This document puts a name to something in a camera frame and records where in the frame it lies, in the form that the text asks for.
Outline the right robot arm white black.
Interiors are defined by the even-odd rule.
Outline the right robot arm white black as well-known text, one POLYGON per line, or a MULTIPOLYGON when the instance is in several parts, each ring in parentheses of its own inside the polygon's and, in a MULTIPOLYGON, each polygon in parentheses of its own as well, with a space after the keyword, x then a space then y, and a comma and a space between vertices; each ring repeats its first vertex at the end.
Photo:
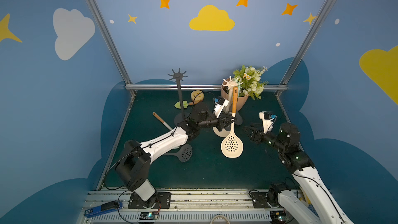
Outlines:
POLYGON ((278 135, 268 132, 268 128, 244 127, 244 131, 252 142, 264 143, 277 150, 282 164, 307 195, 315 211, 300 201, 284 183, 270 185, 269 205, 284 208, 299 224, 352 223, 328 191, 310 157, 300 149, 301 134, 296 125, 283 123, 278 135))

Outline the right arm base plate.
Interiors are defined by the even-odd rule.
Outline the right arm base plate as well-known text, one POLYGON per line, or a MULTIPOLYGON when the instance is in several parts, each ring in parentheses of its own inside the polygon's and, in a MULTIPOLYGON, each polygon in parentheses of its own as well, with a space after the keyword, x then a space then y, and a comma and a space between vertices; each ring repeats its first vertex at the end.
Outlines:
POLYGON ((278 202, 273 202, 267 198, 267 192, 251 191, 249 196, 252 199, 254 208, 279 208, 278 202))

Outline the cream utensil rack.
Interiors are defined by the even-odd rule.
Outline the cream utensil rack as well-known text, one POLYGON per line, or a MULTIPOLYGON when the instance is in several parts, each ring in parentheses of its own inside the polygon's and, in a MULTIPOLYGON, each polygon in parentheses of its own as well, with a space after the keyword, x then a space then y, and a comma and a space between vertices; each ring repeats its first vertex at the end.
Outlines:
MULTIPOLYGON (((224 83, 225 83, 225 87, 227 87, 227 89, 229 90, 229 93, 228 93, 228 97, 227 97, 228 105, 226 105, 223 108, 222 112, 224 114, 226 114, 227 117, 231 117, 230 108, 232 107, 233 88, 235 86, 238 86, 238 83, 236 83, 231 77, 229 77, 228 80, 224 79, 224 83)), ((213 127, 214 133, 217 136, 222 137, 222 138, 227 137, 229 135, 229 133, 230 133, 230 130, 231 130, 231 125, 230 124, 229 125, 225 125, 225 127, 221 131, 219 131, 216 127, 213 127)))

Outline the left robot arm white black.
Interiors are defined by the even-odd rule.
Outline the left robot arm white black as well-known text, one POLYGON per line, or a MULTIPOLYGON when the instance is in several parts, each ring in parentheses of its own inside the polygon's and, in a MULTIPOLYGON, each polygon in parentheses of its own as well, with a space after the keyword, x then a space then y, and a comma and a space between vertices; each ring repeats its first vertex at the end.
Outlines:
POLYGON ((131 140, 125 143, 114 169, 127 190, 138 197, 142 207, 150 208, 157 200, 158 193, 148 180, 151 164, 170 150, 195 139, 203 128, 216 127, 221 130, 228 125, 232 126, 235 122, 236 103, 232 104, 231 115, 224 114, 222 109, 218 104, 211 112, 201 102, 168 133, 146 142, 131 140))

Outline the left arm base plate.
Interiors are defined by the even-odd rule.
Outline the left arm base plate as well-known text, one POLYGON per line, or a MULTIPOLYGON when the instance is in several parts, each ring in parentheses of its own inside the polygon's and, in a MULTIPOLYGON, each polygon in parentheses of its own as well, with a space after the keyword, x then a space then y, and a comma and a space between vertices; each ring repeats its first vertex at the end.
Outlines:
POLYGON ((171 204, 170 192, 156 192, 148 200, 144 201, 137 193, 130 196, 128 209, 169 209, 171 204))

